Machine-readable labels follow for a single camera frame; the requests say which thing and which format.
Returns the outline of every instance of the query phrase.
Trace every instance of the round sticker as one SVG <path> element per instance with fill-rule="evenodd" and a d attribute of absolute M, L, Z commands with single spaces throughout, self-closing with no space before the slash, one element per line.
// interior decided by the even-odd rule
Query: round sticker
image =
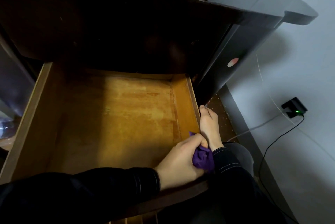
<path fill-rule="evenodd" d="M 234 58 L 234 59 L 232 59 L 229 63 L 228 63 L 228 67 L 232 67 L 234 64 L 236 64 L 237 63 L 237 61 L 239 60 L 239 58 Z"/>

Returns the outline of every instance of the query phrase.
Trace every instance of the black cable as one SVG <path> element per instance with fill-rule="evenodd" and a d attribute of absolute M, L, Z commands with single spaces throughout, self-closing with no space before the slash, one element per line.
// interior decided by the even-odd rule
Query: black cable
<path fill-rule="evenodd" d="M 298 125 L 300 125 L 304 120 L 305 120 L 305 116 L 303 114 L 300 114 L 300 116 L 303 117 L 303 119 L 301 120 L 301 122 L 299 124 L 297 124 L 296 126 L 294 126 L 291 130 L 293 130 L 294 128 L 296 128 Z M 272 146 L 274 143 L 276 143 L 276 141 L 278 139 L 280 139 L 282 136 L 284 136 L 285 134 L 289 133 L 291 130 L 285 132 L 284 134 L 280 135 L 270 146 Z M 274 205 L 283 213 L 285 214 L 288 218 L 290 218 L 292 221 L 294 221 L 295 223 L 299 224 L 299 222 L 297 222 L 296 220 L 294 220 L 291 216 L 289 216 L 287 213 L 285 213 L 282 209 L 279 208 L 278 205 L 276 205 L 276 203 L 274 202 L 273 198 L 271 197 L 271 194 L 269 193 L 268 189 L 264 186 L 263 182 L 262 182 L 262 178 L 261 178 L 261 168 L 262 168 L 262 164 L 263 161 L 265 159 L 265 155 L 266 152 L 269 150 L 270 146 L 268 146 L 268 148 L 265 150 L 264 156 L 262 158 L 261 164 L 259 165 L 259 170 L 258 170 L 258 176 L 259 176 L 259 180 L 261 181 L 262 186 L 264 187 L 264 189 L 266 190 L 266 192 L 268 193 L 270 199 L 272 200 L 272 202 L 274 203 Z"/>

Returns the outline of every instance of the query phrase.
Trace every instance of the sleeve cuff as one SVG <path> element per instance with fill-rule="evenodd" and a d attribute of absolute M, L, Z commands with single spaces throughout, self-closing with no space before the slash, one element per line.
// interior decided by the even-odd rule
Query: sleeve cuff
<path fill-rule="evenodd" d="M 236 156 L 226 147 L 220 147 L 213 152 L 215 172 L 223 173 L 235 167 L 241 167 Z"/>
<path fill-rule="evenodd" d="M 161 189 L 159 176 L 152 168 L 130 168 L 134 175 L 137 196 L 156 195 Z"/>

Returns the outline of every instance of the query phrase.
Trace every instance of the sleeve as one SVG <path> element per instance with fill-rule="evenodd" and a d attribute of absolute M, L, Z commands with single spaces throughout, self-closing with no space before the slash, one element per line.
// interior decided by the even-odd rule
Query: sleeve
<path fill-rule="evenodd" d="M 0 186 L 0 222 L 107 223 L 160 191 L 151 168 L 43 173 Z"/>
<path fill-rule="evenodd" d="M 260 190 L 254 178 L 225 147 L 213 152 L 213 188 L 222 199 L 222 212 L 230 223 L 286 223 L 281 211 Z"/>

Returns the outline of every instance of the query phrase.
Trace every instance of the purple rag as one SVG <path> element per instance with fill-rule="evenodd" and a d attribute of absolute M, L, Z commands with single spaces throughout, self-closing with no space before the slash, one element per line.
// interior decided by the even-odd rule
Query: purple rag
<path fill-rule="evenodd" d="M 201 145 L 198 146 L 193 154 L 192 162 L 193 165 L 197 168 L 207 170 L 208 173 L 214 172 L 215 166 L 214 166 L 213 152 L 209 148 L 205 148 Z"/>

